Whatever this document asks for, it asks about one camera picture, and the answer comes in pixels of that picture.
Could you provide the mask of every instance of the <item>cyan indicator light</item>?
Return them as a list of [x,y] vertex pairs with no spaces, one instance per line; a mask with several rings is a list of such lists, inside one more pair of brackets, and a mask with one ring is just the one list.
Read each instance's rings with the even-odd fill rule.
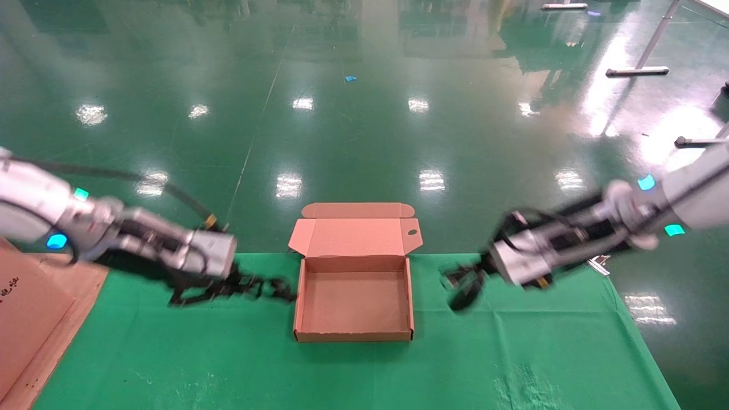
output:
[[74,197],[76,197],[76,199],[80,199],[81,201],[86,201],[86,198],[89,197],[89,192],[81,188],[76,188],[76,190],[74,191]]
[[684,231],[684,228],[677,223],[674,223],[673,225],[667,225],[664,229],[666,230],[668,236],[683,235],[684,233],[686,233],[686,231]]
[[69,239],[66,238],[66,235],[63,235],[62,233],[55,233],[51,235],[46,241],[46,248],[52,250],[63,249],[63,247],[66,246],[66,242],[68,241]]
[[648,175],[643,179],[638,179],[638,186],[641,190],[651,190],[655,187],[655,178],[653,175]]

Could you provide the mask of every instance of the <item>green cloth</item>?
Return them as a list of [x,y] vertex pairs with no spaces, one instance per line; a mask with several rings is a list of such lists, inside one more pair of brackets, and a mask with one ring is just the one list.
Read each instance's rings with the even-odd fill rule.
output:
[[[112,272],[34,408],[679,408],[607,278],[585,267],[547,292],[495,279],[454,314],[439,270],[474,258],[411,256],[410,343],[298,344],[293,305],[233,297],[172,309],[162,284]],[[296,282],[297,255],[239,259]]]

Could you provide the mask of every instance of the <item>open cardboard box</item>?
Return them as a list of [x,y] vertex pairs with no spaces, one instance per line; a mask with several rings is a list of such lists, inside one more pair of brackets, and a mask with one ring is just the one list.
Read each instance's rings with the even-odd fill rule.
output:
[[304,255],[296,340],[412,340],[406,254],[423,244],[415,210],[400,203],[317,203],[301,213],[289,241]]

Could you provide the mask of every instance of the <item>glossy floor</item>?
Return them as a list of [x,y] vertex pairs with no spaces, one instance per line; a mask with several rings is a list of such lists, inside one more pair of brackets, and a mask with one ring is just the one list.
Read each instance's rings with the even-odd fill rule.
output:
[[[285,252],[314,201],[402,201],[419,252],[474,252],[514,206],[549,209],[614,178],[672,169],[729,120],[727,22],[668,0],[3,0],[0,145],[138,171],[70,180],[185,225],[165,183],[203,200],[240,252]],[[356,80],[346,82],[345,76]],[[729,232],[611,261],[685,409],[729,401]]]

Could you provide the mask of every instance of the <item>cardboard box flap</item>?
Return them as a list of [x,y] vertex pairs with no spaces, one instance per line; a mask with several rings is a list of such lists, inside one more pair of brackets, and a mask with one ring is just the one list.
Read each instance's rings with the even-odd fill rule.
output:
[[296,222],[289,247],[309,258],[399,255],[420,247],[415,210],[401,203],[315,203]]
[[316,202],[304,206],[304,218],[411,218],[415,210],[400,202]]
[[291,239],[289,239],[289,248],[306,256],[315,224],[316,220],[297,220],[294,231],[291,233]]
[[289,241],[291,249],[308,258],[405,256],[422,244],[415,218],[298,220]]

